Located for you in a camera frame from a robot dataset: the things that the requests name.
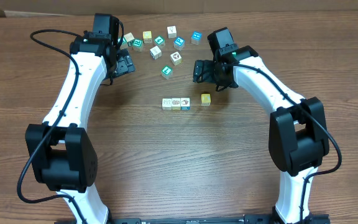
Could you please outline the green letter L block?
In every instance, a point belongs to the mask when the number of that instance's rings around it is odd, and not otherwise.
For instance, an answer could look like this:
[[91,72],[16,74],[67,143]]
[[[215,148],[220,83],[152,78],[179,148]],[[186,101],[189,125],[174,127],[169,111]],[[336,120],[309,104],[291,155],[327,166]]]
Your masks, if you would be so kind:
[[173,75],[173,68],[167,65],[164,66],[161,70],[161,75],[168,80]]

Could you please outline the white block yellow side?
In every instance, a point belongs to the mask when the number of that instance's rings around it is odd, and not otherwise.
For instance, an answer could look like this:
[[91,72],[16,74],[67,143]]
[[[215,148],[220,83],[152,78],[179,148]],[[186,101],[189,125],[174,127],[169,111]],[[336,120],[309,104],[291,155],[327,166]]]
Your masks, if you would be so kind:
[[181,98],[172,98],[172,110],[181,110]]

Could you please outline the white engraved block blue side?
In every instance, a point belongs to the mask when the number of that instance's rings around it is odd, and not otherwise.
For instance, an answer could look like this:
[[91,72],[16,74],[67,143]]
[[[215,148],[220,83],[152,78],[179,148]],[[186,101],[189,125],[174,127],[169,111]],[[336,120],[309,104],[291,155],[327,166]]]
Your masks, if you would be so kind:
[[163,98],[162,99],[162,109],[163,110],[172,110],[172,99],[171,98]]

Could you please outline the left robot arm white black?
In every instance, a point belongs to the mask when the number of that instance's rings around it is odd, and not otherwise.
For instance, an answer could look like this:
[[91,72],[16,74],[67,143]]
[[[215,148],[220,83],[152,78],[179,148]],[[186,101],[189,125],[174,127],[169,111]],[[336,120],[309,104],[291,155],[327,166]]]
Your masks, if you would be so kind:
[[[113,80],[135,68],[126,49],[122,22],[110,14],[95,14],[92,31],[76,34],[69,52],[67,77],[58,98],[42,124],[30,124],[25,132],[29,152],[17,194],[26,203],[63,198],[74,223],[112,223],[110,209],[95,186],[98,157],[86,132],[94,98],[104,80]],[[22,183],[28,169],[37,182],[55,195],[27,199]]]

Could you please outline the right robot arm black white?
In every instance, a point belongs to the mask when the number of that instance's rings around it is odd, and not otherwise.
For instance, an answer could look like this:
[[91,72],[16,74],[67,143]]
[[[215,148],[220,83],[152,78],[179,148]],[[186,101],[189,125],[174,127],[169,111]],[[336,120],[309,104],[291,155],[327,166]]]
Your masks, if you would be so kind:
[[238,47],[224,27],[207,37],[212,60],[197,60],[196,83],[216,84],[216,91],[241,87],[261,105],[270,119],[268,150],[280,170],[278,200],[269,223],[329,223],[327,215],[308,208],[313,176],[329,153],[324,107],[285,86],[250,46]]

